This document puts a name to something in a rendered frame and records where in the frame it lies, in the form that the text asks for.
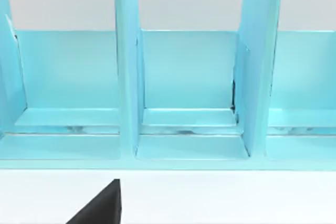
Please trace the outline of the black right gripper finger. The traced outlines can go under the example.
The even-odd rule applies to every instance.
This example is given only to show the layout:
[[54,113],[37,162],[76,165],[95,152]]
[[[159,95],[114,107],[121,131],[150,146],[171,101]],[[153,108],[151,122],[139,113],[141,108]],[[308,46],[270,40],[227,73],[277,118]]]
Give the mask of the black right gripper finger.
[[114,179],[66,224],[121,224],[120,180]]

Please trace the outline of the light blue rack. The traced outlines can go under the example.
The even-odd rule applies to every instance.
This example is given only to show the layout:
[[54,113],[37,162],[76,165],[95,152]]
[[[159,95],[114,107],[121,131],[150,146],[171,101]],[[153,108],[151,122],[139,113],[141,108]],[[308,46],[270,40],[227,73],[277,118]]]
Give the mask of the light blue rack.
[[336,31],[20,30],[0,0],[0,169],[336,172]]

